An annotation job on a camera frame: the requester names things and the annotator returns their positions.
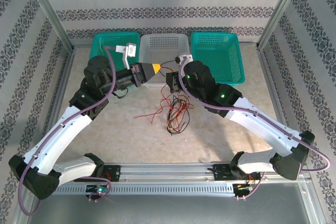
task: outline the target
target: yellow cone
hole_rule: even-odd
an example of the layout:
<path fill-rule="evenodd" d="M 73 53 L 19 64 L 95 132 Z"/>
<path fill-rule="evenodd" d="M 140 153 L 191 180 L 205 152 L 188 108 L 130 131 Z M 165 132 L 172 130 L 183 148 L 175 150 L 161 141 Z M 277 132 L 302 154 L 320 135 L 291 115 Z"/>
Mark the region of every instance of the yellow cone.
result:
<path fill-rule="evenodd" d="M 157 72 L 159 72 L 161 68 L 160 64 L 152 64 L 152 65 L 153 65 L 155 74 L 157 74 Z"/>

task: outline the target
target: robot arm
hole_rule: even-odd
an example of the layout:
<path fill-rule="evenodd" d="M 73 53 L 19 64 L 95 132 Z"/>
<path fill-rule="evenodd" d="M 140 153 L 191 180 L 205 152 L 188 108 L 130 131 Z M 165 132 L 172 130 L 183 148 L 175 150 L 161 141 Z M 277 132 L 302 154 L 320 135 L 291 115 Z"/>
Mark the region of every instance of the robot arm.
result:
<path fill-rule="evenodd" d="M 159 69 L 160 65 L 158 64 L 134 63 L 128 68 L 117 71 L 113 92 L 127 89 L 132 85 L 139 87 L 149 81 Z M 39 199 L 47 198 L 59 185 L 68 181 L 85 176 L 101 176 L 104 162 L 91 153 L 78 160 L 55 164 L 77 134 L 88 126 L 109 102 L 105 100 L 99 106 L 72 118 L 65 125 L 62 124 L 76 113 L 96 104 L 111 89 L 112 70 L 106 57 L 96 56 L 90 59 L 84 74 L 85 78 L 80 89 L 70 100 L 70 106 L 66 108 L 55 126 L 23 157 L 14 155 L 9 160 L 9 166 L 14 175 L 20 179 L 29 161 L 32 160 L 32 157 L 35 158 L 28 169 L 23 184 Z M 58 127 L 60 128 L 51 136 L 39 154 L 35 155 L 36 150 L 45 139 Z"/>
<path fill-rule="evenodd" d="M 275 171 L 284 178 L 296 180 L 306 162 L 309 149 L 292 138 L 296 137 L 312 145 L 314 135 L 308 131 L 300 133 L 282 125 L 255 107 L 238 90 L 226 84 L 216 83 L 209 67 L 200 61 L 193 61 L 191 55 L 180 56 L 176 61 L 181 63 L 183 58 L 186 63 L 182 71 L 182 80 L 188 92 L 198 100 L 210 104 L 210 107 L 212 105 L 233 108 L 232 110 L 217 110 L 205 106 L 208 111 L 244 126 L 272 147 L 271 150 L 265 152 L 237 153 L 230 165 L 231 173 L 242 178 L 253 172 Z M 178 72 L 168 73 L 166 83 L 171 92 L 182 90 Z"/>

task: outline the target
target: damask wallpaper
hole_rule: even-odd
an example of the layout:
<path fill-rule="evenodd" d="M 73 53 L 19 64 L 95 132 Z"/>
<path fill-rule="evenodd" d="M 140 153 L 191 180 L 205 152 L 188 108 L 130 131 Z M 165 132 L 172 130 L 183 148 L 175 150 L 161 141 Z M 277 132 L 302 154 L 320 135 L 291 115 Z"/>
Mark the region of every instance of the damask wallpaper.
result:
<path fill-rule="evenodd" d="M 17 180 L 8 160 L 41 139 L 68 52 L 37 0 L 0 0 L 0 223 L 10 223 Z"/>
<path fill-rule="evenodd" d="M 74 45 L 96 33 L 228 31 L 257 42 L 279 0 L 50 0 Z"/>
<path fill-rule="evenodd" d="M 290 127 L 310 130 L 331 158 L 312 173 L 327 223 L 336 223 L 336 0 L 291 0 L 263 48 L 282 112 Z M 324 160 L 311 153 L 309 168 Z"/>

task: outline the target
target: green basket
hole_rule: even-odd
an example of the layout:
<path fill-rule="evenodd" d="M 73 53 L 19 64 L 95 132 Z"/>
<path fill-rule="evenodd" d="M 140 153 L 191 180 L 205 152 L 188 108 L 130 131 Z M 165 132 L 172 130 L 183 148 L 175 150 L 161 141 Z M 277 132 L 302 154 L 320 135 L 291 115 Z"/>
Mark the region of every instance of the green basket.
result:
<path fill-rule="evenodd" d="M 134 58 L 127 58 L 128 63 L 132 64 L 139 62 L 139 49 L 140 49 L 140 35 L 135 32 L 115 32 L 115 33 L 102 33 L 96 34 L 92 41 L 92 47 L 89 59 L 94 56 L 103 55 L 107 57 L 104 46 L 126 46 L 127 43 L 134 43 L 137 45 L 137 50 L 135 52 Z M 110 50 L 113 57 L 113 62 L 115 64 L 116 70 L 124 69 L 124 63 L 122 61 L 122 53 L 116 52 L 115 50 Z"/>
<path fill-rule="evenodd" d="M 210 68 L 216 82 L 231 86 L 244 83 L 244 67 L 236 34 L 192 33 L 191 51 L 194 60 Z"/>

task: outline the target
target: gray plastic basket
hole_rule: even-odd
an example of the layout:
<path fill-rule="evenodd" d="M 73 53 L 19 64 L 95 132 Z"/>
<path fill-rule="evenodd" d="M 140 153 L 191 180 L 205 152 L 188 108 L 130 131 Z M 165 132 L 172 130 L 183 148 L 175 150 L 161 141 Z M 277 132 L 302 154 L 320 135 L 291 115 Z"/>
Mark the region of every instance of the gray plastic basket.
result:
<path fill-rule="evenodd" d="M 176 56 L 190 54 L 188 37 L 185 34 L 148 34 L 141 37 L 139 62 L 159 63 L 175 60 Z M 169 62 L 163 65 L 178 71 L 179 66 L 176 62 Z M 165 74 L 168 69 L 161 69 Z M 147 88 L 158 89 L 166 84 L 166 78 L 157 73 L 144 86 Z"/>

